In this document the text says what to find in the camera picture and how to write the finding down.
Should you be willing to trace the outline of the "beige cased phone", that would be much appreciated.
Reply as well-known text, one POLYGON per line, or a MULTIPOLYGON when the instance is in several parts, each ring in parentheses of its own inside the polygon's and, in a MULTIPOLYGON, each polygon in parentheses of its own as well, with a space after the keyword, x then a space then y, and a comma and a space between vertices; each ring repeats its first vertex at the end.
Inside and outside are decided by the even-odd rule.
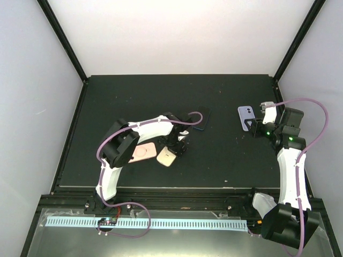
POLYGON ((176 155, 172 153, 166 146, 163 147, 161 152, 156 157, 156 160, 166 167, 170 167, 175 159, 176 155))

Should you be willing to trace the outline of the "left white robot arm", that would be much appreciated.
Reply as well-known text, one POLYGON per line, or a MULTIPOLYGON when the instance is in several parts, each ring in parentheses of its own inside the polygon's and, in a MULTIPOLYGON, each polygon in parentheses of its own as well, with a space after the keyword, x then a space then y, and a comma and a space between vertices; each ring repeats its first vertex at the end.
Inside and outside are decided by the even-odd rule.
POLYGON ((96 201, 97 209, 104 214, 114 210, 113 197, 117 193, 121 170, 129 163, 140 143, 159 138, 162 156, 180 157, 185 152, 185 138, 189 134, 189 127, 200 124, 202 120, 203 114, 199 111, 190 112, 180 118, 167 112, 141 122, 117 120, 111 127, 113 134, 107 134, 96 151, 96 158, 101 163, 96 186, 99 196, 96 201))

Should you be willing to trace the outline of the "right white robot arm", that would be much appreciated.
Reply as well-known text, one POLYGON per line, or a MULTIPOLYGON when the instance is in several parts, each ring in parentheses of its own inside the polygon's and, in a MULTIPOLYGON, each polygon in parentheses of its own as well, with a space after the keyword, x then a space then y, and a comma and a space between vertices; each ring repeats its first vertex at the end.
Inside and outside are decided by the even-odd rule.
POLYGON ((280 170, 279 200, 265 193, 255 193, 244 201, 244 211, 262 218, 264 239, 292 248, 303 248, 319 226, 319 216, 311 210, 308 200, 303 150, 307 143, 299 136, 303 111, 285 108, 280 120, 272 102, 260 105, 263 118, 256 118, 251 106, 238 107, 244 131, 254 138, 269 139, 280 170))

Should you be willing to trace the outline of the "lavender phone case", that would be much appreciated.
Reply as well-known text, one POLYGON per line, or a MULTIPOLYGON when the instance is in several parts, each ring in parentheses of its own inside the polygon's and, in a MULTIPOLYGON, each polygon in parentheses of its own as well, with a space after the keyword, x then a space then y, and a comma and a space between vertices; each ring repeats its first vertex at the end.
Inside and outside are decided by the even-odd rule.
POLYGON ((243 131, 248 132, 249 129, 244 127, 243 121, 245 119, 255 119, 253 108, 249 105, 245 105, 245 106, 238 107, 237 111, 238 111, 238 115, 241 121, 243 131))

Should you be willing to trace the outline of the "blue phone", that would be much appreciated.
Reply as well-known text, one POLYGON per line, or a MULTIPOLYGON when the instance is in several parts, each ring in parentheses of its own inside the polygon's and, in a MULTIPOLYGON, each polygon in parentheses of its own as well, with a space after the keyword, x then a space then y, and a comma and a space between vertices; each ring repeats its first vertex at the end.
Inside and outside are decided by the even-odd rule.
POLYGON ((207 125, 207 122, 208 122, 208 119, 210 117, 210 114, 212 112, 212 110, 208 107, 205 107, 205 106, 202 106, 200 105, 197 109, 198 112, 200 112, 203 116, 203 119, 202 121, 197 124, 197 125, 194 125, 193 128, 195 130, 199 130, 199 131, 203 131, 207 125))

